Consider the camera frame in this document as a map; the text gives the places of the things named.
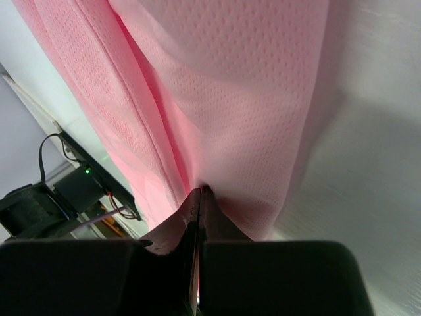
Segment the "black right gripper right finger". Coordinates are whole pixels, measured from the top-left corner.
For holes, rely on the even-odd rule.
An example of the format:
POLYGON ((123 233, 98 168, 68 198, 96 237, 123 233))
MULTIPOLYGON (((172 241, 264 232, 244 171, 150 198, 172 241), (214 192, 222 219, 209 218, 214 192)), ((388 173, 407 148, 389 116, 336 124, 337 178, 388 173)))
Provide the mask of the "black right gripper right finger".
POLYGON ((203 315, 373 315, 351 251, 327 240, 256 242, 204 187, 200 304, 203 315))

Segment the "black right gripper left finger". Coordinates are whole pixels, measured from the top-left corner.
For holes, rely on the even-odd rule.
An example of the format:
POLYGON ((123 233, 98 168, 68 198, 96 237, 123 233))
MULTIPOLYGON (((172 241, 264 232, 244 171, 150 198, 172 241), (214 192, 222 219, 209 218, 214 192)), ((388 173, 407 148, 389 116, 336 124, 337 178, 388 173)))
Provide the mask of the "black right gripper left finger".
POLYGON ((194 315, 200 191, 139 240, 1 246, 2 315, 194 315))

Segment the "pink t shirt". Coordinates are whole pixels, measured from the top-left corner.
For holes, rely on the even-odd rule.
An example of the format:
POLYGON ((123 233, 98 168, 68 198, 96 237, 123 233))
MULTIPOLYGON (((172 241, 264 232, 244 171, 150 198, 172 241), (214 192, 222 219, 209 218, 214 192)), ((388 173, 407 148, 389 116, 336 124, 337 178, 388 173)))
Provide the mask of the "pink t shirt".
POLYGON ((150 228, 208 185, 265 238, 291 189, 327 1, 16 1, 150 228))

